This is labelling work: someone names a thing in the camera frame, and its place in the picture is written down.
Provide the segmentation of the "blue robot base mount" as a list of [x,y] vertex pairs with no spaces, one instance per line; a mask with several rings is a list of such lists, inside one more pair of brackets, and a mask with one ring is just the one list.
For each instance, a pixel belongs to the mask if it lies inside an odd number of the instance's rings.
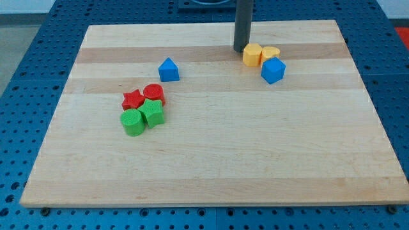
[[231,10],[236,8],[235,0],[177,0],[179,12],[192,10]]

